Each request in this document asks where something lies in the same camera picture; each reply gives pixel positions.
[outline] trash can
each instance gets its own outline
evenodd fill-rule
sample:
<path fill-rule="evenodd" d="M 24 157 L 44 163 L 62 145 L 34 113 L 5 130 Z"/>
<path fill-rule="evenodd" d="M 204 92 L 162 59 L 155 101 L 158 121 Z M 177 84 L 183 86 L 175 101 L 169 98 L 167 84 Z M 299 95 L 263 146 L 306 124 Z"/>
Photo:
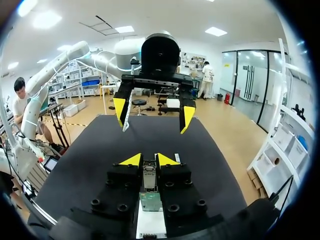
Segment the trash can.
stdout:
<path fill-rule="evenodd" d="M 219 102 L 222 102 L 222 100 L 224 99 L 224 96 L 223 96 L 221 93 L 219 93 L 219 94 L 217 95 L 216 99 L 217 99 Z"/>

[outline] robotic arm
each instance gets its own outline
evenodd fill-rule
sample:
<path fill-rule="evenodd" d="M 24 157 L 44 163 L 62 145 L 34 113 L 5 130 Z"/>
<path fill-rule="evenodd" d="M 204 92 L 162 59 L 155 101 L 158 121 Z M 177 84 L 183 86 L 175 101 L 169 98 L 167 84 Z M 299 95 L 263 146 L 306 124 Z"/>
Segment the robotic arm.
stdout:
<path fill-rule="evenodd" d="M 7 161 L 4 150 L 0 149 L 0 171 L 19 175 L 25 180 L 37 161 L 44 158 L 41 150 L 34 144 L 40 109 L 48 96 L 48 82 L 70 61 L 77 61 L 81 65 L 121 79 L 119 91 L 114 96 L 116 116 L 121 127 L 128 120 L 126 116 L 130 111 L 130 95 L 134 88 L 178 87 L 180 133 L 183 134 L 195 113 L 196 104 L 191 94 L 191 77 L 175 73 L 179 64 L 179 46 L 172 36 L 165 33 L 149 36 L 142 48 L 140 46 L 141 42 L 138 40 L 134 44 L 131 40 L 123 40 L 116 44 L 113 54 L 101 50 L 90 52 L 88 44 L 81 41 L 50 61 L 29 79 L 25 90 L 31 99 L 25 108 L 21 125 L 24 136 L 18 136 L 16 140 L 12 133 L 8 132 L 11 152 Z"/>

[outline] man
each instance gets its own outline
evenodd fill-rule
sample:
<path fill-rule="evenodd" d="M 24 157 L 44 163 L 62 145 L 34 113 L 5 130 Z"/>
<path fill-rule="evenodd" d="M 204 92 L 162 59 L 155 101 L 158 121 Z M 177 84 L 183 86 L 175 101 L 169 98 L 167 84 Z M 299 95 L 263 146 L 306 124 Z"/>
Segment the man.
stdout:
<path fill-rule="evenodd" d="M 201 82 L 200 90 L 198 93 L 198 98 L 201 97 L 203 92 L 204 92 L 204 96 L 203 96 L 204 100 L 207 100 L 207 98 L 209 97 L 209 94 L 212 89 L 212 82 L 214 80 L 214 73 L 213 72 L 214 72 L 214 70 L 210 66 L 209 62 L 208 61 L 204 62 L 204 67 L 202 69 L 202 73 L 204 74 L 204 77 Z"/>
<path fill-rule="evenodd" d="M 26 83 L 22 77 L 19 77 L 15 81 L 14 91 L 17 96 L 12 102 L 13 118 L 14 118 L 14 122 L 19 126 L 21 126 L 21 122 L 24 118 L 25 108 L 28 104 L 28 97 L 26 94 Z M 52 139 L 50 130 L 41 121 L 38 121 L 37 123 L 36 134 L 44 135 L 45 139 L 47 139 L 51 147 L 54 148 L 55 150 L 59 150 L 59 146 L 56 145 Z"/>

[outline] ceiling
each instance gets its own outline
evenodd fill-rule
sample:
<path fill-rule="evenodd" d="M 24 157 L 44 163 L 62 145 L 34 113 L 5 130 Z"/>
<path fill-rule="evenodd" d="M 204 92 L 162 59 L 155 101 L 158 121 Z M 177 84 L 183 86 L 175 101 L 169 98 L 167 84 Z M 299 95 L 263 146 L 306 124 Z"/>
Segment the ceiling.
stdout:
<path fill-rule="evenodd" d="M 52 59 L 62 45 L 85 40 L 90 44 L 127 35 L 146 36 L 166 30 L 174 37 L 219 46 L 285 39 L 279 18 L 267 0 L 38 0 L 38 5 L 20 18 L 4 48 L 2 73 L 19 62 L 14 71 L 39 66 L 40 59 Z M 50 29 L 35 29 L 37 14 L 52 10 L 62 20 Z M 113 28 L 133 26 L 135 32 L 105 36 L 85 25 L 102 21 Z M 217 27 L 228 34 L 216 37 L 205 33 Z M 109 28 L 103 24 L 99 30 Z M 103 33 L 116 33 L 114 29 Z"/>

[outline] glass wall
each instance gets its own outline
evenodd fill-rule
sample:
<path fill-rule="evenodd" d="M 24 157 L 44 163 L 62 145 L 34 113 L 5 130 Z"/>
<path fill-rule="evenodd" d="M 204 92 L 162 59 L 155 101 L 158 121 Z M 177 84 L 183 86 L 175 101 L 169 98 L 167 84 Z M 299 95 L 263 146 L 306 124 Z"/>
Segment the glass wall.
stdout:
<path fill-rule="evenodd" d="M 230 102 L 235 88 L 235 73 L 237 67 L 237 52 L 225 52 L 222 59 L 220 93 L 225 96 L 230 94 Z"/>
<path fill-rule="evenodd" d="M 290 77 L 287 77 L 283 105 L 287 105 Z M 281 54 L 268 50 L 226 52 L 222 59 L 220 92 L 229 93 L 230 104 L 266 132 L 276 113 L 281 96 Z"/>
<path fill-rule="evenodd" d="M 268 53 L 239 51 L 233 106 L 258 122 L 267 86 Z"/>

